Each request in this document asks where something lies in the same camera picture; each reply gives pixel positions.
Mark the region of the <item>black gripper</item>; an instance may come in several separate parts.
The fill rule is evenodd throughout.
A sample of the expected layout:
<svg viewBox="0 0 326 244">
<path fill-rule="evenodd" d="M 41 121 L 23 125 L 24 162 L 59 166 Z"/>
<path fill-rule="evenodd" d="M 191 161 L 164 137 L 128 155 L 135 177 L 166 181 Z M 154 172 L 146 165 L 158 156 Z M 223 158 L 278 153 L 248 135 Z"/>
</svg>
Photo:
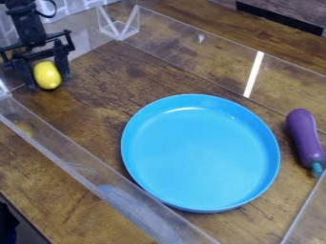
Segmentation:
<svg viewBox="0 0 326 244">
<path fill-rule="evenodd" d="M 36 3 L 4 3 L 4 6 L 17 33 L 17 41 L 7 47 L 0 47 L 4 66 L 13 67 L 27 87 L 35 90 L 37 85 L 27 60 L 36 61 L 53 56 L 63 79 L 68 80 L 68 53 L 75 50 L 71 31 L 47 33 L 41 23 L 43 17 L 52 18 L 56 15 L 56 4 L 52 4 L 53 12 L 51 14 L 41 13 Z"/>
</svg>

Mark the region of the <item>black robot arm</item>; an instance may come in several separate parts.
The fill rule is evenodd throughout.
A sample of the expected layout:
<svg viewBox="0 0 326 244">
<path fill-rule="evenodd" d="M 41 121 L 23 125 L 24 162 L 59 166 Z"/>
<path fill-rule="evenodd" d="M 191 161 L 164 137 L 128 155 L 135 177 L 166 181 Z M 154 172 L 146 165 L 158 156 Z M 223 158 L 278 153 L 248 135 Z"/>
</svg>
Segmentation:
<svg viewBox="0 0 326 244">
<path fill-rule="evenodd" d="M 41 18 L 52 18 L 57 12 L 55 1 L 45 1 L 53 5 L 55 10 L 51 14 L 37 10 L 36 0 L 0 0 L 0 5 L 7 7 L 5 13 L 13 20 L 17 32 L 17 41 L 7 47 L 0 47 L 3 68 L 13 70 L 32 90 L 37 83 L 29 63 L 53 57 L 59 74 L 68 80 L 68 54 L 75 50 L 69 30 L 53 33 L 47 33 L 44 30 Z"/>
</svg>

